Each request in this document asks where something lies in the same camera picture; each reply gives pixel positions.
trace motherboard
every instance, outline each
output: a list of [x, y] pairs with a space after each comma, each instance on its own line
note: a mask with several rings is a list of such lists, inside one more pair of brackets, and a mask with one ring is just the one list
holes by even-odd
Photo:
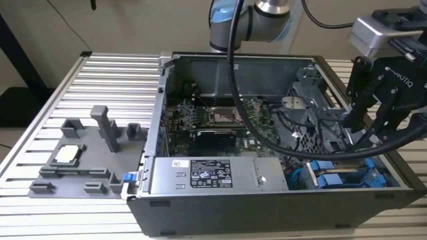
[[[249, 120], [273, 143], [280, 141], [273, 120], [258, 97], [241, 99]], [[166, 108], [168, 155], [170, 157], [280, 157], [254, 139], [233, 106], [210, 106], [208, 99], [192, 99]]]

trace open computer chassis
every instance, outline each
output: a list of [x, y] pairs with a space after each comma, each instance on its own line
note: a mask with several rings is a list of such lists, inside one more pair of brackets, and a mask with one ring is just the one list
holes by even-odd
[[[321, 57], [237, 54], [233, 69], [270, 142], [350, 151], [362, 133], [340, 126], [349, 100]], [[164, 64], [144, 157], [126, 204], [149, 236], [354, 228], [425, 194], [394, 151], [330, 162], [269, 150], [241, 123], [216, 53], [174, 52]]]

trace beige wall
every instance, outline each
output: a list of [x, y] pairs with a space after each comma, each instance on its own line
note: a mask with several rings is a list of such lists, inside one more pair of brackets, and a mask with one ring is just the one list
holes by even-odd
[[[344, 24], [357, 16], [369, 15], [376, 9], [409, 8], [418, 0], [309, 0], [308, 9], [324, 24]], [[321, 55], [328, 59], [349, 59], [360, 55], [346, 41], [350, 28], [322, 29], [306, 16], [302, 17], [289, 54]]]
[[[209, 51], [206, 12], [209, 0], [50, 0], [94, 52], [158, 54], [161, 51]], [[408, 7], [417, 0], [309, 0], [308, 7], [324, 23], [353, 21], [360, 14]], [[45, 0], [0, 0], [0, 13], [47, 86], [62, 80], [85, 45], [66, 28]], [[346, 42], [348, 29], [324, 30], [302, 17], [290, 54], [349, 59], [357, 55]], [[245, 42], [242, 53], [285, 54], [281, 43]], [[0, 52], [6, 73], [0, 90], [22, 85]]]

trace wire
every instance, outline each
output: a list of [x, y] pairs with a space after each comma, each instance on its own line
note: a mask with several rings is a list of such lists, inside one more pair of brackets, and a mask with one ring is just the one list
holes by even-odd
[[236, 42], [236, 31], [237, 31], [237, 23], [240, 18], [240, 12], [242, 8], [244, 0], [236, 0], [232, 19], [230, 19], [230, 27], [229, 27], [229, 36], [228, 36], [228, 48], [226, 48], [226, 72], [228, 72], [228, 83], [229, 83], [229, 90], [230, 96], [233, 100], [233, 105], [236, 107], [237, 113], [240, 115], [241, 121], [245, 125], [245, 128], [253, 135], [254, 139], [272, 151], [278, 154], [288, 155], [294, 158], [308, 159], [308, 160], [326, 160], [326, 161], [344, 161], [344, 160], [353, 160], [361, 159], [366, 157], [372, 157], [376, 155], [381, 155], [413, 140], [427, 132], [427, 122], [418, 124], [414, 128], [412, 128], [404, 136], [397, 138], [392, 142], [385, 142], [382, 145], [378, 145], [373, 148], [368, 148], [360, 151], [345, 152], [345, 153], [329, 153], [329, 154], [320, 154], [320, 153], [309, 153], [301, 151], [293, 151], [286, 148], [277, 146], [276, 144], [270, 143], [268, 139], [258, 133], [257, 129], [253, 127], [250, 120], [248, 118], [248, 114], [245, 112], [245, 108], [240, 101], [238, 97], [238, 90], [237, 90], [237, 83], [236, 83], [236, 76], [234, 76], [234, 42]]
[[286, 117], [285, 113], [282, 111], [277, 111], [281, 115], [281, 117], [284, 118], [284, 120], [286, 120], [290, 124], [305, 127], [305, 128], [312, 128], [314, 125], [313, 124], [304, 124], [304, 123], [298, 123], [297, 121], [292, 120], [290, 118]]
[[304, 9], [304, 12], [306, 14], [306, 17], [309, 20], [322, 29], [345, 29], [350, 28], [353, 26], [353, 23], [345, 23], [345, 24], [338, 24], [338, 25], [328, 25], [317, 21], [317, 19], [313, 17], [312, 13], [308, 10], [305, 0], [300, 0], [301, 3], [301, 8]]
[[325, 142], [322, 141], [322, 130], [321, 130], [321, 120], [317, 119], [317, 132], [318, 132], [318, 142], [322, 147], [322, 150], [329, 154], [330, 151], [326, 149]]
[[213, 2], [214, 2], [214, 0], [210, 1], [210, 6], [208, 7], [208, 14], [206, 14], [208, 28], [210, 28], [210, 17], [212, 17]]
[[278, 114], [278, 111], [274, 113], [277, 115], [277, 119], [278, 122], [281, 123], [282, 127], [290, 132], [293, 133], [293, 130], [290, 129], [290, 127], [285, 124], [285, 121], [282, 121], [281, 115]]
[[298, 147], [300, 147], [300, 143], [301, 143], [301, 140], [300, 140], [300, 138], [297, 137], [296, 138], [296, 144], [294, 144], [294, 147], [293, 147], [293, 151], [296, 151], [297, 149], [298, 149]]
[[81, 36], [76, 33], [76, 31], [73, 30], [72, 26], [69, 26], [62, 14], [59, 13], [59, 11], [57, 10], [57, 8], [54, 7], [54, 5], [51, 4], [50, 0], [45, 0], [47, 2], [47, 4], [51, 6], [51, 8], [54, 9], [54, 11], [57, 12], [59, 18], [64, 20], [64, 23], [66, 24], [69, 30], [73, 32], [73, 34], [80, 38], [81, 42], [84, 43], [84, 45], [86, 46], [88, 50], [92, 52], [92, 48], [89, 47], [89, 45], [86, 44], [86, 42], [82, 40]]
[[1, 144], [1, 143], [0, 143], [0, 146], [1, 146], [1, 147], [3, 147], [3, 148], [6, 148], [6, 149], [11, 149], [11, 147], [10, 147], [10, 146], [3, 145], [3, 144]]

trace power supply label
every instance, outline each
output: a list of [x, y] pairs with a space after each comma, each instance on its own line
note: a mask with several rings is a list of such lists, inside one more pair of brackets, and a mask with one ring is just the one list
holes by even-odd
[[232, 188], [232, 168], [229, 160], [190, 160], [190, 180], [193, 188]]

